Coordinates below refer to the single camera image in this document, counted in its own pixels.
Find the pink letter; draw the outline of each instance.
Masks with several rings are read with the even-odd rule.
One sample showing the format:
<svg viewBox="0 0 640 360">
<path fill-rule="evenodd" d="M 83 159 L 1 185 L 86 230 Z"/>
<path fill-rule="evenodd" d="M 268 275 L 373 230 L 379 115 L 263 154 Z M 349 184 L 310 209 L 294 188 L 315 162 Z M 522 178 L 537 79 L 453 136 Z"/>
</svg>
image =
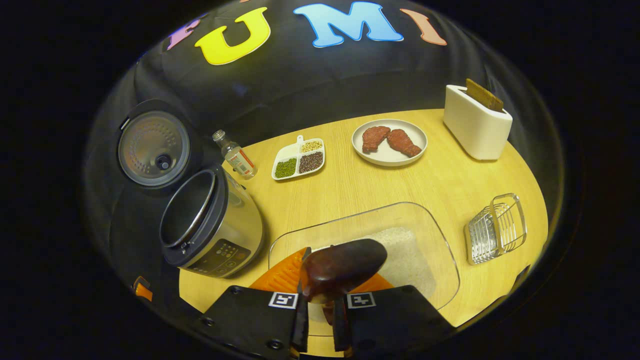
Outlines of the pink letter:
<svg viewBox="0 0 640 360">
<path fill-rule="evenodd" d="M 189 25 L 185 26 L 184 28 L 174 32 L 170 36 L 170 40 L 171 41 L 169 42 L 169 46 L 167 46 L 166 49 L 167 50 L 171 49 L 176 44 L 178 44 L 179 42 L 183 41 L 186 37 L 191 35 L 191 32 L 193 31 L 193 28 L 198 26 L 199 23 L 200 23 L 200 19 L 194 20 L 191 24 L 189 24 Z"/>
<path fill-rule="evenodd" d="M 421 38 L 424 41 L 436 45 L 447 45 L 447 42 L 443 38 L 441 38 L 440 35 L 438 35 L 438 33 L 436 32 L 436 29 L 431 26 L 428 17 L 424 16 L 421 13 L 413 12 L 407 9 L 400 9 L 400 11 L 409 15 L 413 19 L 413 21 L 415 21 L 415 24 L 418 25 L 418 28 L 422 32 Z"/>
</svg>

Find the wire rack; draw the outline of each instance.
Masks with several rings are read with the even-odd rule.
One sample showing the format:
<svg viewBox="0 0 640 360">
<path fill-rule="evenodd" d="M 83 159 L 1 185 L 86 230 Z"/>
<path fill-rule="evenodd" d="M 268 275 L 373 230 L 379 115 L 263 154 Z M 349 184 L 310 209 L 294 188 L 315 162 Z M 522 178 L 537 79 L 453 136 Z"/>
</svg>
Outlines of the wire rack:
<svg viewBox="0 0 640 360">
<path fill-rule="evenodd" d="M 527 239 L 527 224 L 520 198 L 514 193 L 498 195 L 467 226 L 470 264 L 480 264 L 519 248 Z"/>
</svg>

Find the blue letter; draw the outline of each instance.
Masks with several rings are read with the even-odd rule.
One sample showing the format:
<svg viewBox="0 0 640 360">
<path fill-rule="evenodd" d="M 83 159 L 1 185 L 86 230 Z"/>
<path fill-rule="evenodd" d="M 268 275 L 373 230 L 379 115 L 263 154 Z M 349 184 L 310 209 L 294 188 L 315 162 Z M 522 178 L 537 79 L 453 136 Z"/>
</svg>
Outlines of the blue letter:
<svg viewBox="0 0 640 360">
<path fill-rule="evenodd" d="M 306 16 L 311 23 L 311 28 L 317 36 L 313 42 L 315 47 L 339 45 L 344 42 L 344 38 L 336 35 L 331 26 L 359 41 L 365 23 L 369 27 L 367 37 L 371 40 L 402 41 L 403 36 L 391 27 L 381 9 L 382 6 L 378 4 L 355 1 L 351 3 L 348 15 L 325 4 L 301 6 L 293 10 L 293 13 Z"/>
</svg>

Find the meat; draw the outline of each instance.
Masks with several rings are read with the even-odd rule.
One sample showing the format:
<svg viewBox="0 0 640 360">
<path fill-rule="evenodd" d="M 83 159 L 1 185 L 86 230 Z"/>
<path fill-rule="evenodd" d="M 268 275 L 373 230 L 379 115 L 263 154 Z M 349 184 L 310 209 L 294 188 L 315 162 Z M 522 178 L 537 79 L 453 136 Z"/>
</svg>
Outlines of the meat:
<svg viewBox="0 0 640 360">
<path fill-rule="evenodd" d="M 374 126 L 366 129 L 362 134 L 362 152 L 378 150 L 378 145 L 387 137 L 389 129 L 386 126 Z"/>
<path fill-rule="evenodd" d="M 404 130 L 395 129 L 387 135 L 387 141 L 391 149 L 402 152 L 410 158 L 420 154 L 421 148 L 413 144 L 409 135 Z"/>
</svg>

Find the clear glass tray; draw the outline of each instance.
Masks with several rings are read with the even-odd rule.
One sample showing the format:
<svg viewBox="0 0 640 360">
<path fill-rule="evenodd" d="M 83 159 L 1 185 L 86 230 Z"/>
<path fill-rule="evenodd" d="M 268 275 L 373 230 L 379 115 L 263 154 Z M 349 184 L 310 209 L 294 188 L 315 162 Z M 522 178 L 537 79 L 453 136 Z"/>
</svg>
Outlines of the clear glass tray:
<svg viewBox="0 0 640 360">
<path fill-rule="evenodd" d="M 414 285 L 436 309 L 460 287 L 458 267 L 431 213 L 414 202 L 398 202 L 281 235 L 269 250 L 269 268 L 292 253 L 372 238 L 387 250 L 378 272 L 394 286 Z M 309 335 L 332 336 L 320 305 L 309 304 Z"/>
</svg>

